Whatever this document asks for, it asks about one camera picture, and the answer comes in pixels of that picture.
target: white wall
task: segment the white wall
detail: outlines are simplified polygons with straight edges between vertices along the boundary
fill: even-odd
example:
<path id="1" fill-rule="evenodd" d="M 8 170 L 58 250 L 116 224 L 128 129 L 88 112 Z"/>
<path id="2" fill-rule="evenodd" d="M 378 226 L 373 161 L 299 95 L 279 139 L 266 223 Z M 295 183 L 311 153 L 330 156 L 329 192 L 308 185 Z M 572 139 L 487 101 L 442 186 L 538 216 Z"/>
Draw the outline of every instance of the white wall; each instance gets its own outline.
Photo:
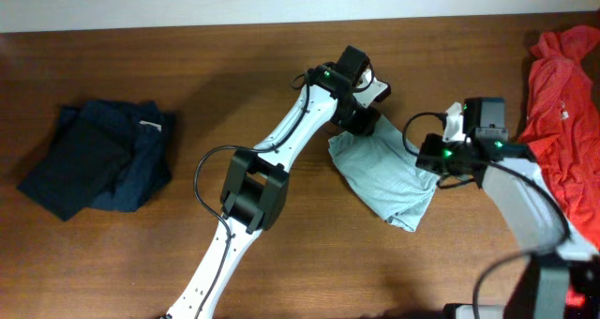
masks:
<path id="1" fill-rule="evenodd" d="M 600 0 L 0 0 L 0 32 L 596 10 Z"/>

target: light blue cloth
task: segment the light blue cloth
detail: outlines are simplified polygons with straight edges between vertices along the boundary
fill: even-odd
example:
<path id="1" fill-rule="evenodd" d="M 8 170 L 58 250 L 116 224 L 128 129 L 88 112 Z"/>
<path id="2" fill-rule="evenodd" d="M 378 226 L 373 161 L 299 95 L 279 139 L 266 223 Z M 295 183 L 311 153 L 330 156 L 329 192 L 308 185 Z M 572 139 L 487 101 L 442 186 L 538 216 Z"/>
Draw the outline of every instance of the light blue cloth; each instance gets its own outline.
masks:
<path id="1" fill-rule="evenodd" d="M 418 148 L 408 144 L 412 150 Z M 416 230 L 439 177 L 414 166 L 416 157 L 402 145 L 402 133 L 385 117 L 371 136 L 348 131 L 329 139 L 329 153 L 354 192 L 388 223 Z"/>

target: cloth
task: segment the cloth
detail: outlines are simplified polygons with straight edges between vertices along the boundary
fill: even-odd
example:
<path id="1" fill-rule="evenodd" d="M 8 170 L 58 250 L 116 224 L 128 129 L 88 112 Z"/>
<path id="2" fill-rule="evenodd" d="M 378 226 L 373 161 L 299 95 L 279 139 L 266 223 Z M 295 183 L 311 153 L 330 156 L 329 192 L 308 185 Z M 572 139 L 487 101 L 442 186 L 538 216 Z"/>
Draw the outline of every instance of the cloth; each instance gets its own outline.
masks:
<path id="1" fill-rule="evenodd" d="M 130 155 L 106 133 L 76 121 L 17 187 L 61 220 L 90 205 Z"/>
<path id="2" fill-rule="evenodd" d="M 402 133 L 387 118 L 379 119 L 371 136 L 345 131 L 331 138 L 329 153 L 352 190 L 377 215 L 406 231 L 416 230 L 439 177 L 414 165 L 416 157 L 406 151 Z"/>
<path id="3" fill-rule="evenodd" d="M 600 30 L 545 33 L 532 47 L 527 127 L 519 137 L 537 157 L 548 188 L 575 227 L 600 248 L 600 117 L 580 60 Z M 571 296 L 569 303 L 577 303 Z"/>
<path id="4" fill-rule="evenodd" d="M 48 157 L 19 189 L 61 220 L 86 206 L 136 211 L 172 178 L 165 147 L 173 127 L 154 102 L 63 107 Z"/>
<path id="5" fill-rule="evenodd" d="M 155 102 L 90 101 L 81 110 L 64 107 L 55 138 L 60 138 L 77 119 L 87 120 L 128 144 L 131 153 L 131 161 L 90 207 L 133 212 L 171 181 L 165 148 L 172 138 L 175 119 L 173 114 L 163 114 Z"/>

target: wooden table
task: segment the wooden table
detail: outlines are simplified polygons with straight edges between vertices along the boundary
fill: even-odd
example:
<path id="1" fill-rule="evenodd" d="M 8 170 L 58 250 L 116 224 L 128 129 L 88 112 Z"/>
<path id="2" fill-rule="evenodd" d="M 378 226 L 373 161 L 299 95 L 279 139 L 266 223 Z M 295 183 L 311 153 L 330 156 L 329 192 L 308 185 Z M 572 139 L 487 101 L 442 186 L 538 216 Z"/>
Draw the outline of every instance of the wooden table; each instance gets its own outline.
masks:
<path id="1" fill-rule="evenodd" d="M 0 35 L 0 312 L 8 318 L 152 318 L 188 284 L 217 221 L 195 201 L 197 160 L 221 144 L 254 145 L 288 112 L 290 79 L 370 56 L 393 94 L 380 110 L 399 128 L 413 114 L 468 97 L 506 98 L 522 124 L 528 47 L 540 32 L 593 13 L 102 30 Z M 600 79 L 598 53 L 590 75 Z M 173 180 L 132 214 L 85 209 L 62 222 L 15 190 L 43 158 L 59 107 L 89 99 L 154 100 L 178 115 Z M 217 307 L 224 318 L 358 318 L 471 302 L 478 273 L 516 243 L 475 187 L 438 190 L 416 233 L 380 220 L 327 152 L 325 126 L 295 162 L 287 204 L 250 248 Z M 435 120 L 409 137 L 420 144 Z M 206 164 L 218 207 L 231 153 Z M 522 264 L 486 283 L 483 303 L 510 295 Z"/>

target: red cloth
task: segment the red cloth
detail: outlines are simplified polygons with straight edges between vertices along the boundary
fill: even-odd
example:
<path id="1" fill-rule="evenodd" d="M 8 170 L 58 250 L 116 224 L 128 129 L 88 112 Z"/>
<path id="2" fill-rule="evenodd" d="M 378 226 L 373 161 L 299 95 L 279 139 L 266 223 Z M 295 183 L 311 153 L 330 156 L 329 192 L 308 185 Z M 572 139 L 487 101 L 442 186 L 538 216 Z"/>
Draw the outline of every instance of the red cloth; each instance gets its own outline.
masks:
<path id="1" fill-rule="evenodd" d="M 580 60 L 600 41 L 600 30 L 577 26 L 545 33 L 532 53 L 527 127 L 519 141 L 537 157 L 542 175 L 567 218 L 600 248 L 600 116 L 592 80 Z M 567 302 L 582 303 L 569 293 Z"/>

